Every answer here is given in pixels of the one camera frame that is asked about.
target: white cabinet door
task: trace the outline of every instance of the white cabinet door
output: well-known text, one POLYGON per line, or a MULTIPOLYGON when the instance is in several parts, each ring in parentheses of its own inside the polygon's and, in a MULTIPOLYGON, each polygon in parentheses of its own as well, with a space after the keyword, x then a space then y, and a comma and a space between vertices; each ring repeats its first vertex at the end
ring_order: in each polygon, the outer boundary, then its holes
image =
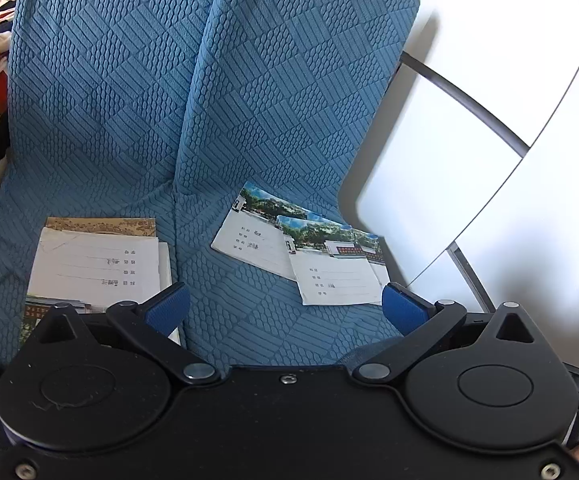
POLYGON ((483 311, 447 251, 413 280, 409 289, 429 303, 454 300, 469 312, 483 311))
POLYGON ((561 359, 579 366, 579 73, 457 243, 493 302, 522 303, 561 359))
MULTIPOLYGON (((409 284, 447 248, 492 197, 520 158, 469 111, 426 79, 415 77, 396 123, 385 121, 402 66, 365 142, 391 132, 356 204, 358 216, 385 241, 409 284)), ((362 155, 348 174, 356 179, 362 155)), ((341 189, 341 210, 349 193, 341 189)))
POLYGON ((420 61, 531 144, 579 65, 579 0, 421 0, 405 50, 429 38, 420 61))

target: triangular hole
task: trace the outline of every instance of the triangular hole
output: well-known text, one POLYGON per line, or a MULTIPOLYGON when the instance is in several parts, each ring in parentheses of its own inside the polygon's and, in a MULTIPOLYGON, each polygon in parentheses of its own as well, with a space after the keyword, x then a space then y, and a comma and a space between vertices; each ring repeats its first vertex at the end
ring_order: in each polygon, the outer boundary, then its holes
POLYGON ((533 343, 534 338, 525 327, 518 314, 508 314, 503 321, 501 329, 496 335, 497 339, 505 339, 505 341, 518 341, 519 343, 533 343))
POLYGON ((70 341, 76 339, 76 335, 69 324, 67 316, 54 316, 51 324, 43 330, 38 340, 41 344, 60 343, 61 341, 70 341))

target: white cabinet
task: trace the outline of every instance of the white cabinet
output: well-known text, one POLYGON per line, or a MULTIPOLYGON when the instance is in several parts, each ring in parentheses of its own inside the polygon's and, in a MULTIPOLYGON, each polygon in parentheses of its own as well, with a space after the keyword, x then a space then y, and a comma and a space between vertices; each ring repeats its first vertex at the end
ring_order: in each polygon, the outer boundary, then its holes
POLYGON ((454 300, 469 312, 483 311, 447 251, 413 280, 409 289, 429 303, 454 300))
MULTIPOLYGON (((356 204, 371 232, 385 237, 405 283, 447 248, 503 183, 520 158, 469 111, 416 76, 396 123, 387 120, 399 85, 413 72, 402 66, 367 134, 389 138, 356 204)), ((355 181, 362 153, 348 175, 355 181)), ((341 190, 341 210, 346 218, 341 190)))
POLYGON ((522 303, 559 357, 579 366, 579 73, 457 243, 493 303, 522 303))
POLYGON ((405 49, 531 144, 579 65, 579 0, 421 0, 405 49))

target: screw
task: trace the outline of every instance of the screw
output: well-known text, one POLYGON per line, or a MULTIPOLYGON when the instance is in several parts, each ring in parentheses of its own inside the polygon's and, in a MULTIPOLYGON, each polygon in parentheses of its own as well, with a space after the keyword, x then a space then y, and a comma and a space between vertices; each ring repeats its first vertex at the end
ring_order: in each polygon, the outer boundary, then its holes
POLYGON ((558 464, 547 464, 540 472, 543 480, 556 480, 561 475, 561 467, 558 464))
POLYGON ((20 480, 34 480, 36 478, 36 470, 30 464, 18 464, 16 466, 16 476, 20 480))
POLYGON ((192 363, 183 368, 182 371, 185 377, 191 380, 208 379, 214 375, 215 372, 216 369, 207 363, 192 363))
POLYGON ((379 380, 384 379, 390 374, 391 370, 380 363, 369 363, 359 368, 359 374, 365 379, 379 380))
POLYGON ((281 375, 280 382, 283 384, 296 384, 298 382, 298 378, 294 374, 281 375))

